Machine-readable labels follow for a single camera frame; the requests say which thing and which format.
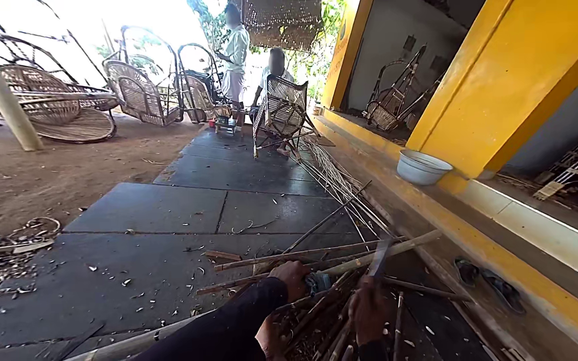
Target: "man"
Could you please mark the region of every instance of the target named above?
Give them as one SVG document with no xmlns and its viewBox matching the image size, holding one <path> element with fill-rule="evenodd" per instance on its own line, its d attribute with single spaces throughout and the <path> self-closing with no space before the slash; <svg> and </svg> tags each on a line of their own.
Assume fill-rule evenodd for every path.
<svg viewBox="0 0 578 361">
<path fill-rule="evenodd" d="M 294 82 L 292 75 L 285 69 L 285 52 L 279 47 L 274 47 L 269 51 L 269 65 L 265 66 L 262 70 L 260 85 L 256 90 L 256 96 L 253 99 L 251 110 L 249 111 L 249 118 L 251 121 L 256 119 L 256 116 L 258 116 L 258 110 L 260 108 L 258 106 L 258 99 L 262 95 L 262 103 L 264 103 L 264 99 L 267 96 L 267 77 L 269 75 L 276 75 L 277 77 L 284 78 L 292 83 Z M 286 150 L 286 146 L 286 142 L 282 142 L 277 151 L 288 157 L 289 151 Z"/>
<path fill-rule="evenodd" d="M 198 317 L 135 357 L 135 361 L 284 360 L 279 339 L 267 316 L 303 297 L 309 267 L 289 261 L 252 284 L 238 298 Z M 386 313 L 373 277 L 361 278 L 349 317 L 354 322 L 360 361 L 387 361 L 383 343 Z"/>
<path fill-rule="evenodd" d="M 249 48 L 249 33 L 240 20 L 240 11 L 233 3 L 229 3 L 225 9 L 227 27 L 231 30 L 225 54 L 216 52 L 216 56 L 225 61 L 227 71 L 222 80 L 222 92 L 233 104 L 233 119 L 236 123 L 236 131 L 240 130 L 245 119 L 242 112 L 244 104 L 245 83 L 245 60 Z"/>
</svg>

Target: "black sleeve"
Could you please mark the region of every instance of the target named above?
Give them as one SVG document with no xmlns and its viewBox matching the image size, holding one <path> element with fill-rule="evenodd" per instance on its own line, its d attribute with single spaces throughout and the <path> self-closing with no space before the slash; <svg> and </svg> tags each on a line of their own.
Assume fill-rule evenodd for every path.
<svg viewBox="0 0 578 361">
<path fill-rule="evenodd" d="M 264 360 L 256 333 L 265 318 L 286 302 L 286 284 L 267 277 L 237 299 L 157 342 L 134 360 Z"/>
<path fill-rule="evenodd" d="M 370 341 L 358 347 L 360 361 L 387 361 L 387 350 L 382 340 Z"/>
</svg>

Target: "dirt ground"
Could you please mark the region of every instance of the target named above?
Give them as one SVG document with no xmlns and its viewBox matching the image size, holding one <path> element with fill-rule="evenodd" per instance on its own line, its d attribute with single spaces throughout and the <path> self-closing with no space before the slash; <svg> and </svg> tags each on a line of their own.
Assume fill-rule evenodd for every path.
<svg viewBox="0 0 578 361">
<path fill-rule="evenodd" d="M 10 129 L 0 127 L 0 235 L 39 216 L 65 226 L 117 183 L 150 183 L 203 127 L 188 120 L 158 127 L 114 117 L 117 135 L 106 142 L 43 139 L 39 152 L 24 152 Z"/>
</svg>

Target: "concrete ledge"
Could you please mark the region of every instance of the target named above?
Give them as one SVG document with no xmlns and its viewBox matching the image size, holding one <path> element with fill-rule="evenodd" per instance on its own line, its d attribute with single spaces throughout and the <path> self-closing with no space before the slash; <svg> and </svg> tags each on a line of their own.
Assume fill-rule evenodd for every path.
<svg viewBox="0 0 578 361">
<path fill-rule="evenodd" d="M 456 197 L 578 272 L 578 229 L 477 180 Z"/>
<path fill-rule="evenodd" d="M 318 131 L 348 153 L 363 157 L 363 167 L 418 215 L 441 230 L 466 254 L 514 285 L 541 315 L 578 343 L 578 299 L 510 251 L 396 175 L 401 147 L 352 124 L 335 113 L 315 117 Z M 387 157 L 390 164 L 381 162 Z"/>
</svg>

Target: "white bowl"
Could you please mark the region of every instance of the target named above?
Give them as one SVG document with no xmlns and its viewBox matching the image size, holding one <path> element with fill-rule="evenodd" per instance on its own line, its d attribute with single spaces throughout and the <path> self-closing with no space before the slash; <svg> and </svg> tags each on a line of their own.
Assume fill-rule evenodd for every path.
<svg viewBox="0 0 578 361">
<path fill-rule="evenodd" d="M 396 171 L 401 178 L 420 186 L 437 183 L 453 166 L 443 160 L 415 150 L 401 150 Z"/>
</svg>

